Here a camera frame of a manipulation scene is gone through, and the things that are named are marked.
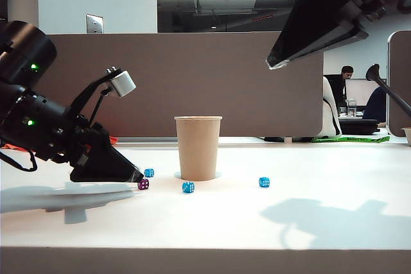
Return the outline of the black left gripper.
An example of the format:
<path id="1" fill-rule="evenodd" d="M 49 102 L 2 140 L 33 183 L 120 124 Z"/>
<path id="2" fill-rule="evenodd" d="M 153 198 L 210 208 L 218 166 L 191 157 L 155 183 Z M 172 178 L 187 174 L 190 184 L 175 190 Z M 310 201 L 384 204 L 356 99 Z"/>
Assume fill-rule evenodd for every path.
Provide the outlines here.
<path id="1" fill-rule="evenodd" d="M 73 167 L 72 182 L 140 182 L 144 174 L 111 147 L 108 131 L 100 123 L 68 110 L 64 113 L 64 145 L 60 162 Z"/>

